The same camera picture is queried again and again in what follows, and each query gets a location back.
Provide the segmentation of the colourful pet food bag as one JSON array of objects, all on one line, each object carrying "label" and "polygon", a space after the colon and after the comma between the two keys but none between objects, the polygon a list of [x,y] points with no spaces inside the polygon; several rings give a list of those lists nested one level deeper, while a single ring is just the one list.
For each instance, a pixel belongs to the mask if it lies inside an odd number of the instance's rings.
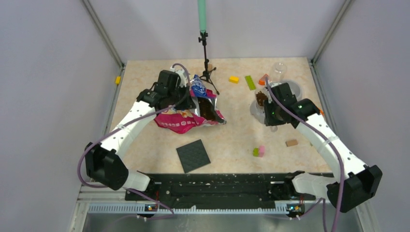
[{"label": "colourful pet food bag", "polygon": [[205,87],[198,75],[191,80],[190,100],[194,104],[193,108],[165,111],[155,118],[156,124],[178,134],[184,134],[195,127],[226,124],[226,119],[216,107],[217,96]]}]

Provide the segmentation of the clear plastic scoop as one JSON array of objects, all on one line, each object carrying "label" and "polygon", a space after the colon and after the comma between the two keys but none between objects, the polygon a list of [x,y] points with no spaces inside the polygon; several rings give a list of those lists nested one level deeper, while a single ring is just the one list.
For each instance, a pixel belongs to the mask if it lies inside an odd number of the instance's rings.
[{"label": "clear plastic scoop", "polygon": [[261,124],[265,125],[265,110],[264,101],[269,100],[267,92],[264,88],[254,91],[255,99],[251,104],[250,112]]}]

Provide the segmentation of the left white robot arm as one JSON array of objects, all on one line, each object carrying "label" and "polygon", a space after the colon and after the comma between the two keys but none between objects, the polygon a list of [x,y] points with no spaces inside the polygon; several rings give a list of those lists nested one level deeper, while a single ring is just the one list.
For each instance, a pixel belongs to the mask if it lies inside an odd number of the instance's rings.
[{"label": "left white robot arm", "polygon": [[145,126],[163,112],[187,106],[189,97],[190,74],[186,67],[175,63],[169,70],[162,70],[157,82],[138,95],[120,123],[110,133],[87,145],[79,163],[85,163],[87,176],[98,182],[96,187],[134,189],[142,199],[151,199],[155,187],[150,177],[131,171],[123,157]]}]

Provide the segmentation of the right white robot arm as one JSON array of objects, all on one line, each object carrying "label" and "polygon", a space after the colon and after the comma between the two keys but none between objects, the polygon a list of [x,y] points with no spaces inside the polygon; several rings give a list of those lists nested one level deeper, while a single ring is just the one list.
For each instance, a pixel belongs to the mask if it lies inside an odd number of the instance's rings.
[{"label": "right white robot arm", "polygon": [[291,173],[283,186],[289,199],[310,194],[329,200],[341,213],[347,213],[375,196],[382,171],[355,156],[326,123],[319,108],[309,99],[297,100],[288,83],[266,84],[264,101],[266,126],[291,124],[324,159],[333,174],[325,177],[304,171]]}]

